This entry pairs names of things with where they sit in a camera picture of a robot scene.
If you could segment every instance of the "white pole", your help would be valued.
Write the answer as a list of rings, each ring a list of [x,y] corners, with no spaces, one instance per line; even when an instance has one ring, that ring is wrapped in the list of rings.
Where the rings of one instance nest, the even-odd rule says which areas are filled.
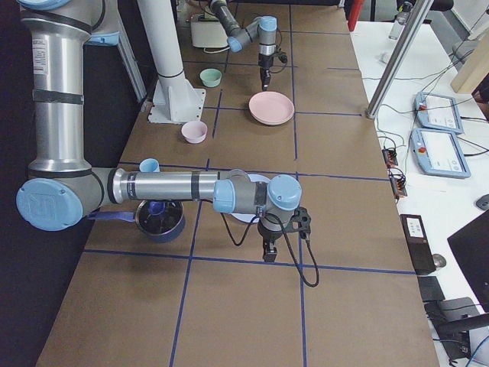
[[[185,78],[170,0],[138,0],[138,5],[159,79],[150,121],[200,119],[206,91]]]

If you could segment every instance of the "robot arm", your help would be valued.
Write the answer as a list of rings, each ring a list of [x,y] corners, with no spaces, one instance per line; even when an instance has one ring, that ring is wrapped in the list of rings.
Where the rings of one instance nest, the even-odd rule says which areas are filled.
[[[287,63],[286,54],[276,50],[277,19],[270,16],[257,17],[246,28],[241,28],[229,11],[225,0],[211,0],[209,8],[228,35],[228,45],[232,52],[239,52],[250,43],[259,40],[258,66],[260,67],[261,90],[267,90],[274,58],[279,57],[282,63]]]
[[[20,214],[39,229],[59,231],[110,203],[210,200],[220,213],[259,216],[264,259],[273,261],[277,253],[274,242],[284,229],[297,232],[292,223],[299,222],[299,182],[279,175],[270,183],[252,183],[242,171],[143,173],[92,167],[83,157],[83,45],[89,40],[111,43],[118,30],[117,17],[111,16],[117,14],[117,2],[19,2],[22,22],[33,36],[37,136],[37,157],[29,165],[30,180],[17,195]],[[260,38],[262,82],[266,82],[266,88],[267,71],[275,53],[275,18],[257,18],[243,30],[222,0],[213,4],[227,24],[230,39],[245,47]],[[102,34],[96,34],[95,28]]]

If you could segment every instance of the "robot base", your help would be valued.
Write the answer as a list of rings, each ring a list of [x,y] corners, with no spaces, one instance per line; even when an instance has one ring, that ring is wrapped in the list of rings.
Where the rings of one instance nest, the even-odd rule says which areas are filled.
[[[185,80],[188,99],[176,95],[171,86],[167,87],[165,95],[158,80],[154,91],[153,108],[148,117],[150,122],[160,124],[184,124],[188,121],[200,120],[204,101],[205,89],[194,89],[188,80]]]

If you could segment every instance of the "blue joint cap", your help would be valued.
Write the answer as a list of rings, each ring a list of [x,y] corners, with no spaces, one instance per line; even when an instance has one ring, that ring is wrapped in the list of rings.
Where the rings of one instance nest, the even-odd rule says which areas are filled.
[[[119,32],[107,34],[94,34],[86,42],[91,46],[117,46],[119,43]]]
[[[232,213],[236,207],[235,185],[231,180],[217,180],[214,184],[214,210],[218,213]]]
[[[275,17],[261,17],[260,28],[267,32],[275,32],[277,30],[277,19]]]
[[[239,52],[243,49],[242,45],[234,37],[228,37],[228,46],[232,52]]]
[[[290,211],[299,206],[303,189],[295,178],[279,174],[268,184],[267,193],[276,207]]]
[[[17,208],[32,226],[44,231],[60,231],[82,219],[78,196],[56,180],[34,178],[17,192]]]
[[[24,8],[33,10],[53,10],[61,8],[71,0],[17,0]]]

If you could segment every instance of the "blue cup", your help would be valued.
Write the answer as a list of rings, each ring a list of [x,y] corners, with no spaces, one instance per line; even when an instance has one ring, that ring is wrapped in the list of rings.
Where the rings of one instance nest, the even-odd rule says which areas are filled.
[[[154,158],[148,158],[139,164],[141,172],[160,172],[160,163]]]

